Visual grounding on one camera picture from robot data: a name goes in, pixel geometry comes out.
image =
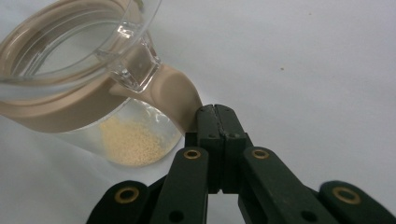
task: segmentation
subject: brass screw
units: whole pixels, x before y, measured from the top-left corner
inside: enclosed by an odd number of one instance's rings
[[[184,157],[189,160],[195,160],[201,157],[201,152],[191,149],[184,152]]]
[[[332,194],[340,201],[349,204],[359,204],[361,203],[361,197],[358,193],[353,191],[352,189],[346,187],[335,187],[332,189]]]
[[[257,158],[259,160],[265,160],[270,157],[270,154],[262,149],[254,149],[252,151],[252,154],[255,158]]]
[[[132,203],[134,202],[134,200],[137,199],[138,196],[139,196],[139,189],[135,187],[125,187],[117,191],[116,195],[114,196],[114,200],[117,203]]]

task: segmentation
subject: beige handle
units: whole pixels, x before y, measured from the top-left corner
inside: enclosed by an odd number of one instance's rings
[[[195,112],[202,106],[198,91],[183,73],[168,65],[161,65],[144,91],[137,93],[116,84],[110,94],[131,97],[156,107],[183,134],[196,129]]]

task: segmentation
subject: transparent lid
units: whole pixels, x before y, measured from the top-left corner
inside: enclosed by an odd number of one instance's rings
[[[131,57],[136,50],[131,49],[145,45],[147,48],[139,50],[150,50],[145,32],[160,3],[1,1],[0,100],[28,100],[69,91],[114,69],[125,75],[122,62],[136,58]],[[148,79],[148,75],[138,75],[136,91],[143,90]]]

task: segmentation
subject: white tablecloth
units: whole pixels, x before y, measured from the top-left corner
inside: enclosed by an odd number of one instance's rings
[[[204,104],[233,108],[254,145],[272,149],[308,187],[344,180],[396,215],[395,8],[392,0],[164,0],[150,31]],[[84,223],[108,188],[154,182],[175,153],[115,167],[3,117],[0,127],[2,224]],[[242,223],[236,200],[210,195],[207,223]]]

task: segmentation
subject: white table surface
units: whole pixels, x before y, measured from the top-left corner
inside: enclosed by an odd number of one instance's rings
[[[164,0],[150,31],[204,104],[233,108],[253,143],[304,184],[344,180],[395,215],[395,8],[392,0]],[[84,223],[108,188],[154,182],[176,152],[122,168],[3,117],[0,127],[2,224]],[[236,199],[210,195],[207,223],[243,223]]]

